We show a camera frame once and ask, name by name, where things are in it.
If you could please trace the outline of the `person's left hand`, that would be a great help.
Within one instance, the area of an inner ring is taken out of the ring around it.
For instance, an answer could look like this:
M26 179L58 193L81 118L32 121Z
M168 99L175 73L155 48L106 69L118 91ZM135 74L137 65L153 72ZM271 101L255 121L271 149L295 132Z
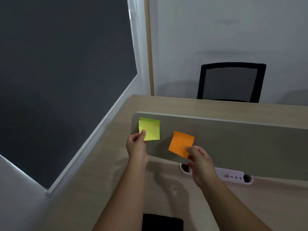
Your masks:
M137 132L128 137L126 149L129 156L129 162L136 166L145 167L148 163L148 155L146 152L146 142L139 141L140 133Z

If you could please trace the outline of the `person's right hand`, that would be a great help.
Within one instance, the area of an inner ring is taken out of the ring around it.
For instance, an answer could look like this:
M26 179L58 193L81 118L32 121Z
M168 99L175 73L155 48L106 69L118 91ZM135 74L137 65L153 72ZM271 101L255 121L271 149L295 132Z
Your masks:
M215 171L210 155L202 147L200 147L199 152L200 156L188 155L187 164L192 170L193 180L196 185L201 190L206 190L206 188L217 181L219 177Z

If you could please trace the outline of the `yellow sticky note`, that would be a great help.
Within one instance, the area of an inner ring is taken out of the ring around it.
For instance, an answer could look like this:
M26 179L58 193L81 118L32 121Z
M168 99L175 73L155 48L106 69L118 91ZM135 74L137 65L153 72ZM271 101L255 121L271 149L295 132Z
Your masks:
M153 121L139 120L139 133L145 130L144 141L160 140L160 124Z

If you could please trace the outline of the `orange sticky note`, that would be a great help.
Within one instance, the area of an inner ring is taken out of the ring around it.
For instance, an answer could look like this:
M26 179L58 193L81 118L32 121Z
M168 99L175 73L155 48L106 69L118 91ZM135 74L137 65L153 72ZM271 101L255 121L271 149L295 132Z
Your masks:
M187 152L186 147L192 147L194 139L194 136L174 131L168 150L188 159L189 153Z

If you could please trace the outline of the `person's left forearm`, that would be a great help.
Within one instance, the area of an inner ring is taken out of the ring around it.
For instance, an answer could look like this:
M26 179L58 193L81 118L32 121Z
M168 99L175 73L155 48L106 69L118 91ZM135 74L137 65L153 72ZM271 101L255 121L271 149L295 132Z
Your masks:
M92 231L141 231L148 158L129 159Z

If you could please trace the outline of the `person's right forearm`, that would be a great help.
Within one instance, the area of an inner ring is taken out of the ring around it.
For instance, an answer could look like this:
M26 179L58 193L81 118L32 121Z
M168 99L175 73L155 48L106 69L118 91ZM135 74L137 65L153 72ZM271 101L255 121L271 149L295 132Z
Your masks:
M193 175L220 231L273 231L249 210L218 177L205 180Z

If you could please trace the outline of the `grey desk divider panel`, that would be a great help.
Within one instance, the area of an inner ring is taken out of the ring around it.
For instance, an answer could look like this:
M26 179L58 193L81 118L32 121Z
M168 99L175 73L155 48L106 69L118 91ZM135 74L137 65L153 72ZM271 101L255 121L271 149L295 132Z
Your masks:
M211 156L214 166L247 175L308 181L308 128L204 117L136 112L131 133L139 118L160 120L160 140L147 143L151 156L176 163L187 159L168 150L173 132L194 136L194 145Z

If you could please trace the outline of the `black object at desk edge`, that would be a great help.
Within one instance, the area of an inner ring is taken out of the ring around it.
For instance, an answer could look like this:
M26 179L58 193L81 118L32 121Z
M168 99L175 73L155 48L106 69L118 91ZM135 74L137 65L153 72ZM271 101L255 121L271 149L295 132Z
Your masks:
M184 222L175 217L143 214L141 231L184 231Z

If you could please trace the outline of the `black mesh office chair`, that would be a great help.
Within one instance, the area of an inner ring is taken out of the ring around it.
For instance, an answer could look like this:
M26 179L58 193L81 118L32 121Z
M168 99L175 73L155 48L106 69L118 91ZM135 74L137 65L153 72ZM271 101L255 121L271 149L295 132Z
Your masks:
M265 71L263 63L204 64L197 99L259 103Z

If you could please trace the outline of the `beige wooden wall trim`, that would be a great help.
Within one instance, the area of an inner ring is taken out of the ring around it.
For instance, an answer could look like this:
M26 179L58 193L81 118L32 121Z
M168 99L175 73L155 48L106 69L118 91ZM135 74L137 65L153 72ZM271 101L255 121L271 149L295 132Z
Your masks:
M145 27L146 27L146 38L147 38L150 92L151 92L151 96L154 96L155 90L154 90L154 78L153 78L152 39L151 39L151 21L150 21L149 0L144 0L144 14L145 14Z

